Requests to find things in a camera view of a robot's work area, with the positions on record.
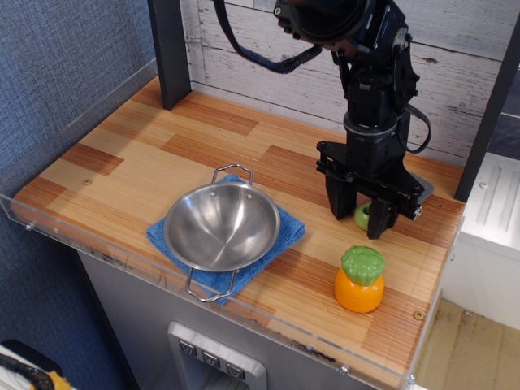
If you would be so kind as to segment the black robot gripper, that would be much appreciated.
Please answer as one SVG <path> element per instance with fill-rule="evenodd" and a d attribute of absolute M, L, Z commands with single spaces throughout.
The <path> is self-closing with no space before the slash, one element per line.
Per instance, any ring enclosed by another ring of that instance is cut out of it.
<path fill-rule="evenodd" d="M 320 153 L 317 170 L 326 177 L 331 212 L 338 220 L 354 212 L 358 190 L 364 185 L 387 184 L 391 177 L 409 172 L 404 164 L 405 150 L 395 132 L 367 136 L 348 130 L 346 142 L 320 141 L 317 150 Z M 395 225 L 398 217 L 396 205 L 382 198 L 374 199 L 370 204 L 368 238 L 379 239 Z"/>

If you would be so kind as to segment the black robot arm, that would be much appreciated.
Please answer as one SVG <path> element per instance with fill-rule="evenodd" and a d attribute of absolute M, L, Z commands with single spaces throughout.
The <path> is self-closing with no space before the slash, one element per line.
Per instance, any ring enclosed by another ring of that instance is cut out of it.
<path fill-rule="evenodd" d="M 416 219 L 432 188 L 408 172 L 411 105 L 418 75 L 411 63 L 412 37 L 405 15 L 392 1 L 278 1 L 273 13 L 285 33 L 310 44 L 294 57 L 274 62 L 236 40 L 224 2 L 214 3 L 219 24 L 244 59 L 279 74 L 330 51 L 339 68 L 346 140 L 320 141 L 317 168 L 326 179 L 331 212 L 352 213 L 359 195 L 370 198 L 367 235 L 375 240 L 400 216 Z"/>

